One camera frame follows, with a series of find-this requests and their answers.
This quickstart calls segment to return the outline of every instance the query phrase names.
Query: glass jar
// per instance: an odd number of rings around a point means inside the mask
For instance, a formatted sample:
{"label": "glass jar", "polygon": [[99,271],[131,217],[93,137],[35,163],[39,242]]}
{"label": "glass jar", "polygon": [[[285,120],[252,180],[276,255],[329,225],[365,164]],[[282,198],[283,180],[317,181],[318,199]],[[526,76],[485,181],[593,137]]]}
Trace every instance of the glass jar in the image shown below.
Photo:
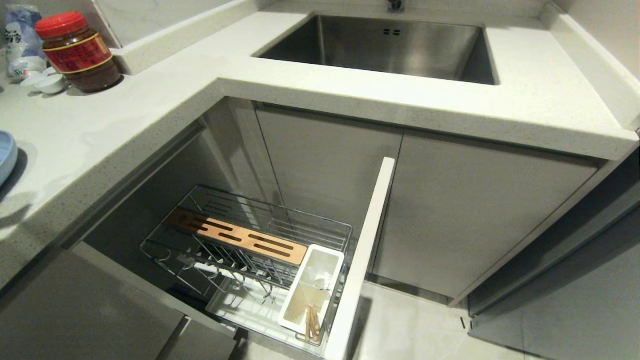
{"label": "glass jar", "polygon": [[122,75],[102,36],[89,28],[79,12],[46,17],[36,24],[42,51],[56,70],[83,92],[98,92],[119,84]]}

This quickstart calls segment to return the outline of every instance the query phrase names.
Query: blue plate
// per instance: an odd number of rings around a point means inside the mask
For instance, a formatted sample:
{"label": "blue plate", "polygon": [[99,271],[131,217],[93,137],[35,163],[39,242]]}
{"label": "blue plate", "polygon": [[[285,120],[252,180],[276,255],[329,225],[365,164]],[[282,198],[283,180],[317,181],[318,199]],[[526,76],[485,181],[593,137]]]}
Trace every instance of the blue plate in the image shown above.
{"label": "blue plate", "polygon": [[13,136],[6,131],[0,131],[0,186],[11,175],[16,161],[18,161],[18,147]]}

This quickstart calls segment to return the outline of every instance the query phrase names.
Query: gray floor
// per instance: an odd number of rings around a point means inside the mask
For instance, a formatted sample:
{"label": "gray floor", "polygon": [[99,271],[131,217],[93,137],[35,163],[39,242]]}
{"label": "gray floor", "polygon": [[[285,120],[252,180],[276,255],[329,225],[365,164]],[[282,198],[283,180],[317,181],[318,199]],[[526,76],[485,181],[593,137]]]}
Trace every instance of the gray floor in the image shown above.
{"label": "gray floor", "polygon": [[[363,316],[354,331],[356,360],[533,360],[520,352],[470,338],[463,309],[366,282]],[[230,360],[289,360],[272,349],[242,342]]]}

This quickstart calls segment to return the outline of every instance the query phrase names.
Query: plastic bag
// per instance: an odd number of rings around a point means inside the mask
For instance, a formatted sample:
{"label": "plastic bag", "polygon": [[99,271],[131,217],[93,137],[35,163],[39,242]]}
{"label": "plastic bag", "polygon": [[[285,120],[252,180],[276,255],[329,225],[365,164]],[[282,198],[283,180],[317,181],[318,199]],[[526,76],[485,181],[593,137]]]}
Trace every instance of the plastic bag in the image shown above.
{"label": "plastic bag", "polygon": [[6,7],[6,77],[11,82],[19,82],[47,68],[47,58],[40,49],[42,42],[34,30],[42,16],[33,5]]}

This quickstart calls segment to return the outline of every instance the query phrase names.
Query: white quartz countertop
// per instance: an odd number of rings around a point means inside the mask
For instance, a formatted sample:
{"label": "white quartz countertop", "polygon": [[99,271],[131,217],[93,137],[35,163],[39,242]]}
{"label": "white quartz countertop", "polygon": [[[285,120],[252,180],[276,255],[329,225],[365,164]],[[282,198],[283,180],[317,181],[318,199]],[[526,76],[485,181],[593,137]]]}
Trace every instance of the white quartz countertop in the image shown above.
{"label": "white quartz countertop", "polygon": [[[313,13],[484,26],[499,86],[265,60]],[[224,96],[619,160],[637,147],[533,19],[277,3],[115,88],[35,95],[0,81],[0,129],[26,154],[0,188],[0,287],[100,197]]]}

